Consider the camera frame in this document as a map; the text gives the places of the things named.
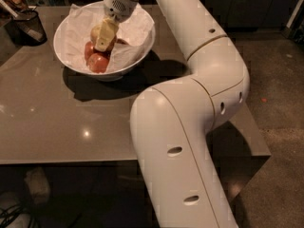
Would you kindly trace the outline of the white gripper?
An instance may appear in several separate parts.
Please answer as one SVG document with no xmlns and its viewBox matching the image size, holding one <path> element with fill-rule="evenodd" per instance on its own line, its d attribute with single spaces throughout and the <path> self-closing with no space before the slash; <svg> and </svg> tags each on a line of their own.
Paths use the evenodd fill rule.
<svg viewBox="0 0 304 228">
<path fill-rule="evenodd" d="M 104 0 L 104 12 L 107 16 L 103 22 L 95 27 L 95 48 L 107 51 L 115 39 L 119 23 L 127 20 L 138 4 L 138 0 Z"/>
</svg>

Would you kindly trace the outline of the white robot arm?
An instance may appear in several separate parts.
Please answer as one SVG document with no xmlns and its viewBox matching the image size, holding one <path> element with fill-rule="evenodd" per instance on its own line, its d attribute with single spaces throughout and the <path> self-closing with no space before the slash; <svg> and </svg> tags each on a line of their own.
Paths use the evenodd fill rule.
<svg viewBox="0 0 304 228">
<path fill-rule="evenodd" d="M 139 0 L 104 0 L 120 22 Z M 130 129 L 161 228 L 238 228 L 206 135 L 244 104 L 250 77 L 238 50 L 200 0 L 156 0 L 190 73 L 135 100 Z"/>
</svg>

